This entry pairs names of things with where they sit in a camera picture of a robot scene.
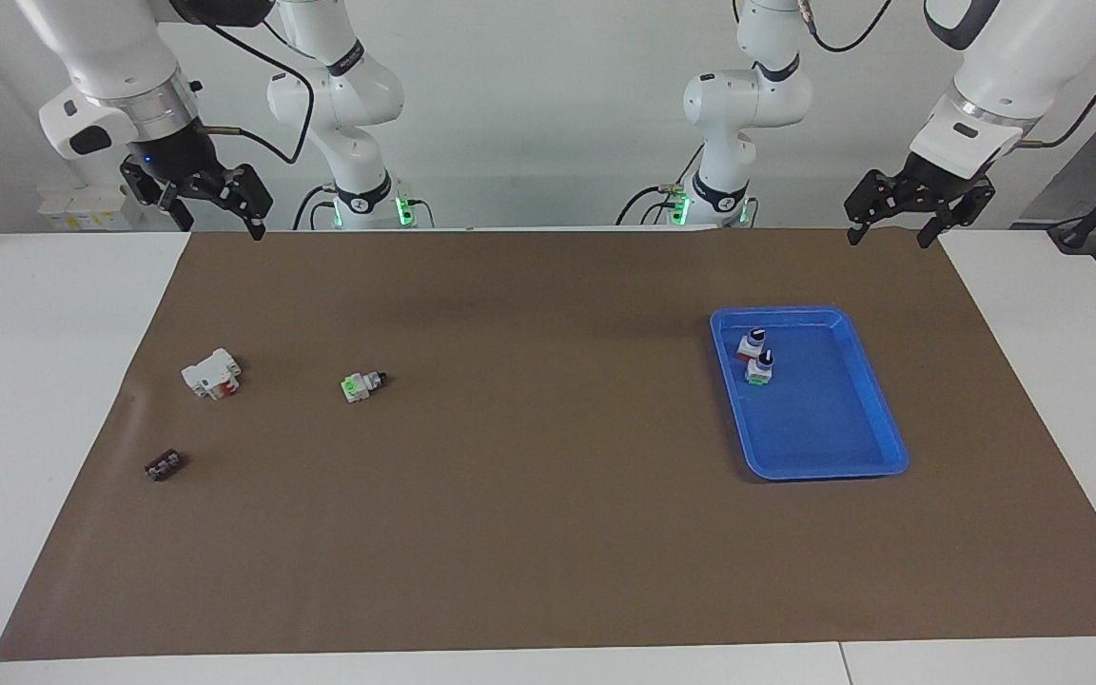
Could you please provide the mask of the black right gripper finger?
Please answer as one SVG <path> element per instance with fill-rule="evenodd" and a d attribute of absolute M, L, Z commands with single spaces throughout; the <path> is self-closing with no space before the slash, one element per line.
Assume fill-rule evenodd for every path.
<path fill-rule="evenodd" d="M 179 194 L 179 189 L 165 181 L 156 179 L 142 169 L 135 159 L 125 159 L 121 163 L 121 174 L 133 198 L 142 206 L 151 206 L 164 213 L 180 231 L 190 231 L 194 217 L 189 212 L 186 203 Z"/>
<path fill-rule="evenodd" d="M 222 169 L 221 173 L 214 175 L 214 182 L 217 186 L 214 204 L 244 222 L 252 240 L 261 240 L 266 232 L 265 221 L 273 198 L 256 169 L 250 164 Z"/>

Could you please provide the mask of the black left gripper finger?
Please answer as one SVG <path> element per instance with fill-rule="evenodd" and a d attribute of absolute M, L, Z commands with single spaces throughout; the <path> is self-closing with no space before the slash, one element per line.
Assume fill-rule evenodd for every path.
<path fill-rule="evenodd" d="M 844 209 L 852 222 L 847 231 L 850 246 L 857 246 L 869 235 L 872 225 L 897 217 L 905 212 L 910 197 L 910 179 L 888 175 L 883 170 L 867 170 L 861 181 L 844 201 Z"/>
<path fill-rule="evenodd" d="M 995 194 L 996 190 L 992 181 L 975 181 L 962 192 L 956 192 L 951 198 L 944 198 L 940 194 L 932 194 L 931 192 L 928 204 L 931 204 L 932 216 L 922 226 L 916 242 L 923 250 L 926 250 L 944 231 L 957 228 L 957 226 L 973 225 Z"/>

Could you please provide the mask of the knob switch with green block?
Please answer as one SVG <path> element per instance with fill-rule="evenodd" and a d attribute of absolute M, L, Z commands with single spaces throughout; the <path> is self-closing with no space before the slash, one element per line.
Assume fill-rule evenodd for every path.
<path fill-rule="evenodd" d="M 387 385 L 388 374 L 383 370 L 353 373 L 340 384 L 343 397 L 349 403 L 369 399 L 374 391 Z"/>

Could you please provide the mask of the white small boxes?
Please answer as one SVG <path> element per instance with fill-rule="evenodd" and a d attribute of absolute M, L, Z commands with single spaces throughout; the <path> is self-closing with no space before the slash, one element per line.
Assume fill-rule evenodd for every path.
<path fill-rule="evenodd" d="M 36 213 L 52 231 L 130 231 L 141 225 L 141 208 L 117 186 L 37 186 L 36 192 Z"/>

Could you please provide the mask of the white circuit breaker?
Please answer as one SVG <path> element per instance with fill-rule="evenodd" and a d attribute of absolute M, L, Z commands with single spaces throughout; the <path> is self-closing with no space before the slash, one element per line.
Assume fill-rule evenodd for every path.
<path fill-rule="evenodd" d="M 221 400 L 238 393 L 241 366 L 229 351 L 219 347 L 196 364 L 189 365 L 180 373 L 189 389 L 199 398 Z"/>

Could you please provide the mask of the blue plastic tray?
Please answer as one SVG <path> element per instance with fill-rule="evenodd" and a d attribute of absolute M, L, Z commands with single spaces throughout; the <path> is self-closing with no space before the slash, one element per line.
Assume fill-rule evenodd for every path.
<path fill-rule="evenodd" d="M 773 380 L 745 381 L 737 345 L 767 330 Z M 713 352 L 747 467 L 774 481 L 894 477 L 910 467 L 895 416 L 850 316 L 835 306 L 726 307 Z"/>

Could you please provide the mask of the brown table mat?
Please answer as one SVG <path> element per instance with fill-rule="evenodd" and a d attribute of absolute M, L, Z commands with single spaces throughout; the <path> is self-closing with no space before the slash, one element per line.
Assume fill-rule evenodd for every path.
<path fill-rule="evenodd" d="M 852 317 L 905 473 L 743 463 L 709 318 L 798 304 Z M 1066 635 L 1096 513 L 906 230 L 199 233 L 0 660 Z"/>

